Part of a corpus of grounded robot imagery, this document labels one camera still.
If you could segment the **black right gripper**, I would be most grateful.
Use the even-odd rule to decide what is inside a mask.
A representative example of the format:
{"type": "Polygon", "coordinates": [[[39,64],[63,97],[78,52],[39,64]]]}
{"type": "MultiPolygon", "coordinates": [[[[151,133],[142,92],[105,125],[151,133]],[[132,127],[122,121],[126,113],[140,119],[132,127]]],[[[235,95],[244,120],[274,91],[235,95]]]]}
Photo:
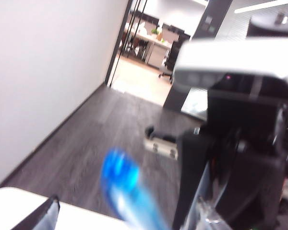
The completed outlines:
{"type": "Polygon", "coordinates": [[[285,158],[285,99],[208,90],[206,128],[177,138],[176,230],[273,230],[285,158]],[[238,153],[239,144],[243,151],[238,153]]]}

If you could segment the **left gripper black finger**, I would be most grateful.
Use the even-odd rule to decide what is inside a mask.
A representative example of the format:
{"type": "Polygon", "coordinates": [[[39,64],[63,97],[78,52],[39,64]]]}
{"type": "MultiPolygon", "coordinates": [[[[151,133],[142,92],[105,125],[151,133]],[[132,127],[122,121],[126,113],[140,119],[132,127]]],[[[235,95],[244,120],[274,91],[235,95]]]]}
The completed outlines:
{"type": "Polygon", "coordinates": [[[52,195],[28,216],[16,224],[12,230],[54,230],[60,212],[57,195],[52,195]]]}

